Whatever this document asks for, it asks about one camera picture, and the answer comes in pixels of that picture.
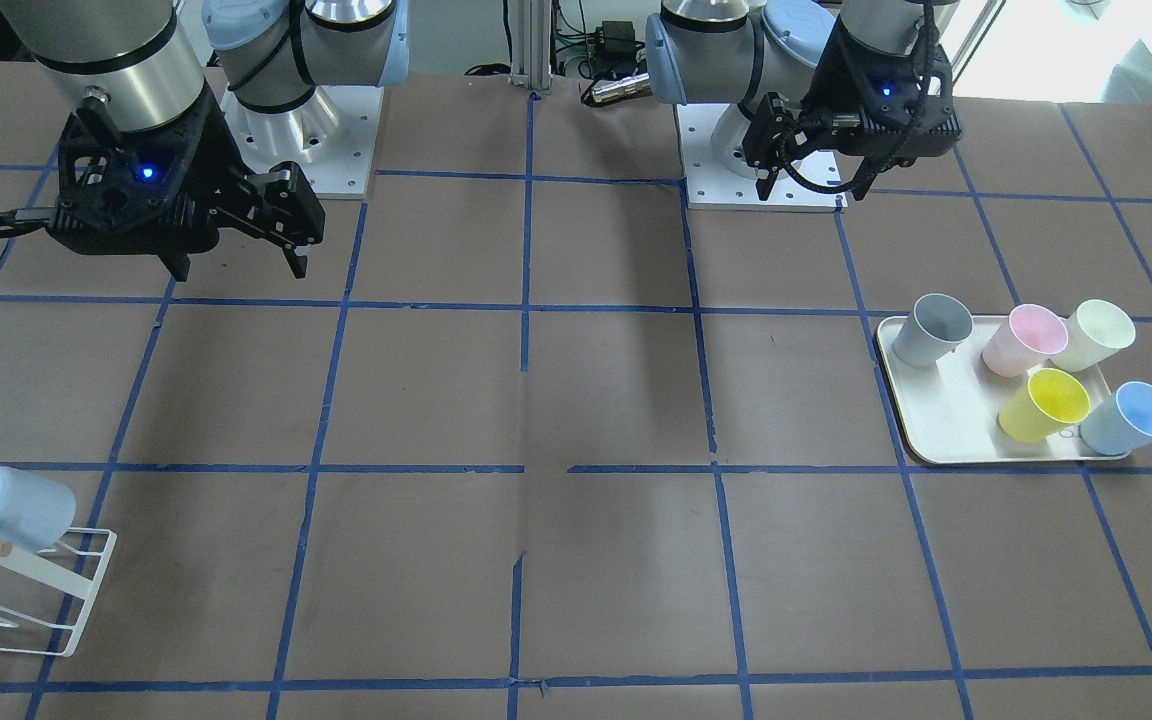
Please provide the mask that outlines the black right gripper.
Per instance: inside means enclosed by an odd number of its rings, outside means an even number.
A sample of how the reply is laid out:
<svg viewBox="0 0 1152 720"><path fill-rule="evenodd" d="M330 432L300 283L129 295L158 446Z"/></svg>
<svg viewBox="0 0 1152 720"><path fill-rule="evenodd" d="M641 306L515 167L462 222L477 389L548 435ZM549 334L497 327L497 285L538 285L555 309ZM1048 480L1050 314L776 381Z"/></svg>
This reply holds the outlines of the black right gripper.
<svg viewBox="0 0 1152 720"><path fill-rule="evenodd" d="M255 176L211 88L180 118L142 131L118 129L109 108L84 97L61 132L65 177L46 227L60 245L154 256L184 282L189 255L215 249L229 228L274 243L293 276L306 276L308 250L324 241L326 223L314 183L296 161Z"/></svg>

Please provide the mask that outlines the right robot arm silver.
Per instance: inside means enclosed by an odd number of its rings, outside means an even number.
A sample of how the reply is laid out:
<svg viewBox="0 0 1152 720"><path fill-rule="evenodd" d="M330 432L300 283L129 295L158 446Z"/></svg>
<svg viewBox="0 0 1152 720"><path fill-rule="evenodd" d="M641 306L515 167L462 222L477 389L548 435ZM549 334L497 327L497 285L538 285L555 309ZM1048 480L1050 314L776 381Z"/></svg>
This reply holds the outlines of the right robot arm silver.
<svg viewBox="0 0 1152 720"><path fill-rule="evenodd" d="M46 232L83 256L154 256L175 281L225 228L305 276L326 223L308 168L349 146L329 88L397 86L410 71L404 1L206 1L233 109L169 1L0 9L70 104L55 204L1 211L0 238Z"/></svg>

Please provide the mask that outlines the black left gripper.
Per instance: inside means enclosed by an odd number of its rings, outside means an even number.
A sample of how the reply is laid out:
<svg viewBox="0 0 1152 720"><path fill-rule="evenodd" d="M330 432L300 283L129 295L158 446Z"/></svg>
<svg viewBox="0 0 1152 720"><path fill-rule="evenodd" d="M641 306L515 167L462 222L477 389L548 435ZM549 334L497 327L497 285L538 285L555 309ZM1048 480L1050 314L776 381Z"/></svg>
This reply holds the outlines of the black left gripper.
<svg viewBox="0 0 1152 720"><path fill-rule="evenodd" d="M756 192L768 200L782 172L806 188L795 162L810 150L861 159L836 192L867 194L879 173L945 156L963 137L952 65L940 31L946 15L838 15L795 118L768 92L742 138Z"/></svg>

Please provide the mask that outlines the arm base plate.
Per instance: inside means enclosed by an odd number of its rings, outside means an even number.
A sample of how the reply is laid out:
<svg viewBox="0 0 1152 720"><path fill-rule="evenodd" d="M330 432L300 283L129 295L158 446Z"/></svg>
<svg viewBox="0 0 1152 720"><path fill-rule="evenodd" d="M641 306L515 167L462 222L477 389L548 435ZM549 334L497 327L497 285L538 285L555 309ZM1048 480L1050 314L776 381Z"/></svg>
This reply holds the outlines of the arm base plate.
<svg viewBox="0 0 1152 720"><path fill-rule="evenodd" d="M690 209L795 213L846 209L844 195L805 190L786 174L776 179L768 199L761 200L756 192L756 170L741 149L750 120L736 105L676 105L675 113Z"/></svg>
<svg viewBox="0 0 1152 720"><path fill-rule="evenodd" d="M225 91L220 109L248 167L296 161L320 199L365 199L385 94L384 88L319 86L300 108L262 114Z"/></svg>

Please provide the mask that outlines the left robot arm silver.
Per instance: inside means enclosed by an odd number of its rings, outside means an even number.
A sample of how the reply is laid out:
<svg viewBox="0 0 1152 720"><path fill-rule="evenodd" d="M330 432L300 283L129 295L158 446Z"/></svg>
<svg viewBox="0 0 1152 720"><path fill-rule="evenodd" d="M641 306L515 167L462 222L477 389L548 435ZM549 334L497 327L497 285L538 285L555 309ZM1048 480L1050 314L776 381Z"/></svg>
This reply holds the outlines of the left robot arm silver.
<svg viewBox="0 0 1152 720"><path fill-rule="evenodd" d="M840 211L963 137L940 33L954 1L664 1L653 94L675 106L691 209Z"/></svg>

